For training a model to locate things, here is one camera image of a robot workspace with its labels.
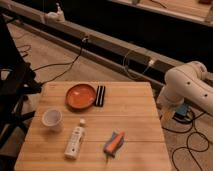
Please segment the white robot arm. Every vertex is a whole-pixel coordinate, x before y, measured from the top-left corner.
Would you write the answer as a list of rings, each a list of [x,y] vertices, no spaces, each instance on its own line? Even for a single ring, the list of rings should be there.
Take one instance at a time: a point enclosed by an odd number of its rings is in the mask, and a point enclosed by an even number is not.
[[[169,69],[157,103],[162,107],[177,107],[188,99],[213,115],[213,87],[204,82],[206,75],[207,68],[199,61]]]

